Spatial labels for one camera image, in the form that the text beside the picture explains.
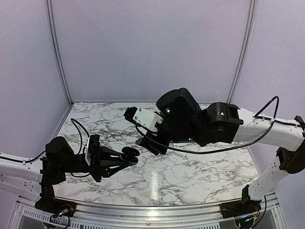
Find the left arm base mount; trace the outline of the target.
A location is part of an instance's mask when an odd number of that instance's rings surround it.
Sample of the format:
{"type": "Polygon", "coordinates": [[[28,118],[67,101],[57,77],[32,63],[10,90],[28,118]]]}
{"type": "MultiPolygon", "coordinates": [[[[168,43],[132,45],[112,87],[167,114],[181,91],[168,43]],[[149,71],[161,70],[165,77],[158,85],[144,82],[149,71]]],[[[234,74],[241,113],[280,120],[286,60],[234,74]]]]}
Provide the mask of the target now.
{"type": "Polygon", "coordinates": [[[52,213],[55,216],[73,217],[76,203],[72,201],[52,198],[41,198],[35,203],[35,208],[52,213]]]}

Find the right aluminium frame post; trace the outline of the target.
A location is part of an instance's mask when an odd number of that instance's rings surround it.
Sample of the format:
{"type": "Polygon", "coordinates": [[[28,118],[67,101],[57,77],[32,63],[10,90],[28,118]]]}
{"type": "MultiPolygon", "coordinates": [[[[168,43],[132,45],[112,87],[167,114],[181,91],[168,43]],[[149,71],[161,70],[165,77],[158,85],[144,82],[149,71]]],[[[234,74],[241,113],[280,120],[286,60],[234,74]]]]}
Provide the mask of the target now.
{"type": "Polygon", "coordinates": [[[237,61],[237,65],[234,71],[234,76],[232,80],[232,84],[229,90],[229,94],[227,96],[227,103],[232,103],[234,95],[236,93],[238,83],[240,81],[242,71],[243,71],[243,66],[244,62],[246,59],[247,51],[251,42],[251,36],[252,36],[252,31],[253,31],[253,26],[254,26],[254,18],[255,18],[255,11],[256,11],[256,0],[250,0],[249,1],[249,8],[248,8],[248,15],[247,15],[247,20],[246,20],[246,26],[244,30],[244,37],[242,41],[242,46],[239,54],[239,58],[237,61]]]}

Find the black earbud charging case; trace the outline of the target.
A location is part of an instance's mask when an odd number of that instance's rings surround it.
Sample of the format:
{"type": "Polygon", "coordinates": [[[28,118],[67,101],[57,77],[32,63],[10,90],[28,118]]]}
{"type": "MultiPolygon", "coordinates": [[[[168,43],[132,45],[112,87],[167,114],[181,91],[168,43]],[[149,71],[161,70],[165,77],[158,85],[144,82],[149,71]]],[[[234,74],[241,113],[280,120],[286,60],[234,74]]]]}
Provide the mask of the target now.
{"type": "Polygon", "coordinates": [[[120,159],[124,162],[129,163],[130,165],[135,165],[138,163],[138,156],[140,152],[132,147],[126,146],[122,149],[120,154],[120,159]]]}

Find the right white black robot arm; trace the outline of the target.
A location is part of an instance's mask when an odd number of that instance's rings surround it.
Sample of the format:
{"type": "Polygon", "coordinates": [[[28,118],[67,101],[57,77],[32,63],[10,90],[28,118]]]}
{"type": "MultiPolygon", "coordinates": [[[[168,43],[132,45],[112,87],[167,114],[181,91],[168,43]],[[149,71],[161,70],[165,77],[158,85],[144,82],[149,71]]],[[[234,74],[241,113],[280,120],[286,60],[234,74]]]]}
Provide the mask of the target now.
{"type": "Polygon", "coordinates": [[[267,169],[243,189],[236,210],[245,214],[264,195],[289,174],[305,168],[305,124],[301,117],[292,120],[265,116],[234,104],[216,102],[202,109],[186,88],[161,96],[158,112],[137,108],[131,115],[136,128],[147,132],[139,144],[155,155],[165,154],[172,143],[244,142],[277,146],[276,156],[267,169]]]}

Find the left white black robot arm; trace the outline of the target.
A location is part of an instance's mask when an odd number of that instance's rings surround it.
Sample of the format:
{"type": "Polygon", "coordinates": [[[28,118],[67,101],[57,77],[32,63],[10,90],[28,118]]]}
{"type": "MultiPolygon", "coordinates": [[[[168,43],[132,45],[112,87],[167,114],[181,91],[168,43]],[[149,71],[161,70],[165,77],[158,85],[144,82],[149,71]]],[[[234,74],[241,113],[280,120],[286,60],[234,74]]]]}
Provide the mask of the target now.
{"type": "Polygon", "coordinates": [[[95,182],[138,163],[140,152],[124,147],[121,152],[100,144],[99,135],[89,136],[83,153],[74,153],[67,140],[52,139],[37,159],[0,157],[0,188],[41,204],[49,212],[60,209],[54,185],[66,180],[66,174],[89,174],[95,182]]]}

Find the front aluminium rail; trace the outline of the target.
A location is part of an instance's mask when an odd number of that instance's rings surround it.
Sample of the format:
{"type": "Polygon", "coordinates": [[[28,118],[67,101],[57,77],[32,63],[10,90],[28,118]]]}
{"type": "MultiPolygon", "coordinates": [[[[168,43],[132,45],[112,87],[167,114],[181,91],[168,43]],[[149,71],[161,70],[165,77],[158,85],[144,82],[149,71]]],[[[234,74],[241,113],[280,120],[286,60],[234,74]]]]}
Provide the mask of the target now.
{"type": "Polygon", "coordinates": [[[34,203],[18,198],[10,229],[236,229],[245,217],[223,218],[220,203],[186,206],[120,206],[75,201],[72,217],[51,219],[34,203]]]}

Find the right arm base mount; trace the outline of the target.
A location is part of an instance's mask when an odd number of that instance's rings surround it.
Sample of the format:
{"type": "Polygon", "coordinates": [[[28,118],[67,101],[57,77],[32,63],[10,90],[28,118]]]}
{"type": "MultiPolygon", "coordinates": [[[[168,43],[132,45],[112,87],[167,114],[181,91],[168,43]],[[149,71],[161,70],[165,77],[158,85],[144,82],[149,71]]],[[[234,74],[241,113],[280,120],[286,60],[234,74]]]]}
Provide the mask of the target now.
{"type": "Polygon", "coordinates": [[[242,204],[238,200],[220,204],[220,211],[224,219],[247,215],[257,210],[261,210],[260,201],[242,204]]]}

